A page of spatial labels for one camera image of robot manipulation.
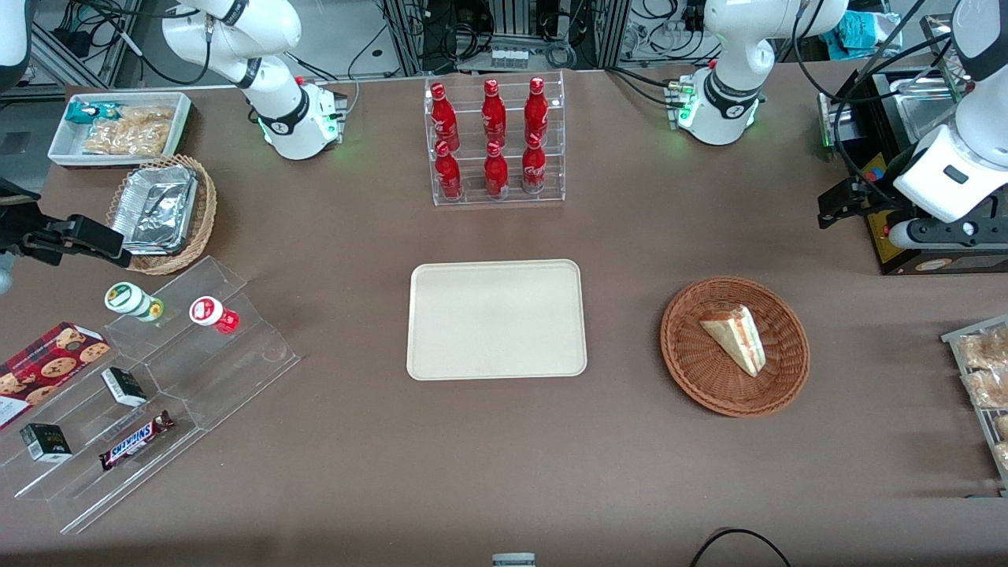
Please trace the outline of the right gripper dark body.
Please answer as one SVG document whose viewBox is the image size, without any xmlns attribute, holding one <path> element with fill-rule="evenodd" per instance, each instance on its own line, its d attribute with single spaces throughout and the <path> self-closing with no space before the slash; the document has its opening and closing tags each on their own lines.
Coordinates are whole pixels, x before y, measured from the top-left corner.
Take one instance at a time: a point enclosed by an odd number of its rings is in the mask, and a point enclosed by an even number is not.
<svg viewBox="0 0 1008 567">
<path fill-rule="evenodd" d="M 39 228 L 40 194 L 1 180 L 1 254 Z"/>
</svg>

